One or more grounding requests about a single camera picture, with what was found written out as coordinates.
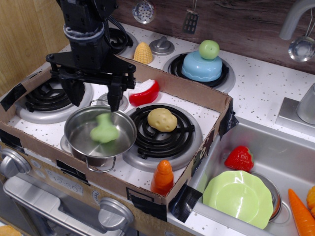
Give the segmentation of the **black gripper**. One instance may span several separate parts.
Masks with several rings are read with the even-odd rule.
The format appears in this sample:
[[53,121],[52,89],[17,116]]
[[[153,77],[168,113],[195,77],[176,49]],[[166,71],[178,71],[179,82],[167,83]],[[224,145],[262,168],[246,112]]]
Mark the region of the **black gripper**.
[[85,94],[84,83],[108,85],[111,112],[119,110],[123,89],[135,87],[136,66],[117,57],[101,38],[94,42],[71,42],[69,52],[46,56],[52,76],[58,77],[70,102],[79,106]]

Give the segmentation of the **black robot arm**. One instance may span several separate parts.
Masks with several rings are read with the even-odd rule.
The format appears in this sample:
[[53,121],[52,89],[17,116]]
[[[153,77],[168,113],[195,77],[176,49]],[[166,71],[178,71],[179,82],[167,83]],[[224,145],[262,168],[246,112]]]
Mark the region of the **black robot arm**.
[[60,0],[63,31],[71,50],[49,54],[51,76],[61,83],[70,102],[79,106],[85,94],[84,83],[106,85],[112,112],[119,109],[124,91],[135,87],[135,65],[113,54],[108,23],[124,30],[111,14],[114,0]]

